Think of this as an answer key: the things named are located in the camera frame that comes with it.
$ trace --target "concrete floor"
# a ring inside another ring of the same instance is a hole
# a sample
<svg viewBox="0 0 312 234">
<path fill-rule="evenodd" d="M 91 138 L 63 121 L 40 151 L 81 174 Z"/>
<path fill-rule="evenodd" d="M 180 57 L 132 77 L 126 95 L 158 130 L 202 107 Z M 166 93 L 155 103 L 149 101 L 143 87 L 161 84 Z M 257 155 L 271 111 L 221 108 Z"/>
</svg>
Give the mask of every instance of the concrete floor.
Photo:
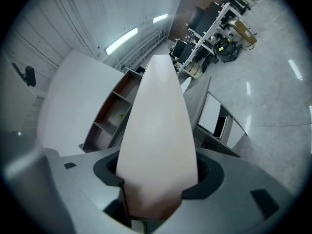
<svg viewBox="0 0 312 234">
<path fill-rule="evenodd" d="M 260 0 L 245 20 L 257 32 L 253 50 L 209 64 L 210 91 L 244 126 L 239 155 L 296 194 L 310 172 L 312 56 L 308 39 L 283 0 Z"/>
</svg>

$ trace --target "metal frame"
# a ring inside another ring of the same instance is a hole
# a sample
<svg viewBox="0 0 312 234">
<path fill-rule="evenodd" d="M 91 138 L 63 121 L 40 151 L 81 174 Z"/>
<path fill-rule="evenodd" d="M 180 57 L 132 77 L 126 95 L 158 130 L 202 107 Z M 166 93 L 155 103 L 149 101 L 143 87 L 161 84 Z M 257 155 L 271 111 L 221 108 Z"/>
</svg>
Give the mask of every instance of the metal frame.
<svg viewBox="0 0 312 234">
<path fill-rule="evenodd" d="M 197 42 L 194 50 L 192 51 L 192 53 L 190 54 L 190 56 L 187 58 L 187 60 L 185 61 L 185 63 L 182 64 L 182 66 L 180 67 L 177 75 L 179 76 L 181 74 L 182 71 L 186 72 L 185 68 L 187 67 L 187 65 L 189 65 L 189 63 L 193 60 L 193 57 L 195 56 L 197 50 L 200 48 L 200 46 L 203 46 L 204 48 L 208 49 L 211 53 L 212 50 L 206 46 L 204 44 L 204 41 L 208 40 L 209 37 L 216 31 L 217 27 L 220 25 L 221 23 L 221 19 L 225 16 L 225 14 L 231 10 L 244 24 L 247 28 L 250 29 L 250 31 L 254 34 L 254 31 L 251 29 L 251 27 L 249 26 L 248 23 L 246 23 L 242 16 L 230 6 L 230 3 L 226 3 L 223 6 L 223 9 L 221 10 L 221 12 L 219 13 L 219 16 L 215 19 L 214 23 L 211 25 L 211 27 L 208 29 L 208 31 L 205 33 L 205 35 L 199 39 L 199 41 Z"/>
</svg>

